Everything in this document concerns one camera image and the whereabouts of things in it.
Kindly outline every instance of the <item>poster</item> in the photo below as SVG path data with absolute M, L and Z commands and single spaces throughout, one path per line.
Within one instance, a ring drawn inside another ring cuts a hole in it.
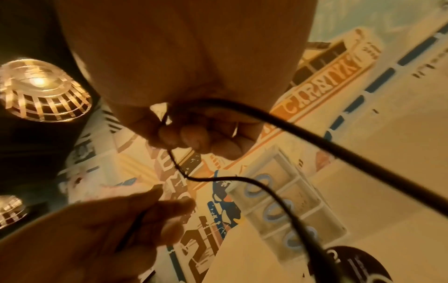
M 331 135 L 343 140 L 349 131 L 336 132 L 339 126 L 343 129 L 347 116 L 355 116 L 349 111 L 350 105 L 360 103 L 360 92 L 381 76 L 390 56 L 412 50 L 392 43 L 441 10 L 438 0 L 319 1 L 308 47 L 271 113 L 327 139 Z M 428 37 L 440 28 L 419 32 Z M 422 78 L 419 72 L 431 71 L 431 67 L 417 67 L 409 74 Z M 154 110 L 161 116 L 165 108 L 156 105 Z M 347 116 L 341 114 L 345 110 L 350 112 Z M 236 161 L 212 154 L 201 156 L 189 149 L 176 150 L 175 156 L 182 168 L 195 177 L 235 175 L 272 145 L 277 145 L 308 176 L 333 160 L 326 152 L 270 125 L 265 125 L 256 145 Z M 225 192 L 229 183 L 185 180 L 166 151 L 150 147 L 124 128 L 103 103 L 94 110 L 58 180 L 71 202 L 104 197 L 110 195 L 108 188 L 127 188 L 131 183 L 146 189 L 160 184 L 165 200 L 196 199 L 195 211 L 181 218 L 186 233 L 180 243 L 159 248 L 154 269 L 161 282 L 201 283 L 227 232 L 244 221 Z

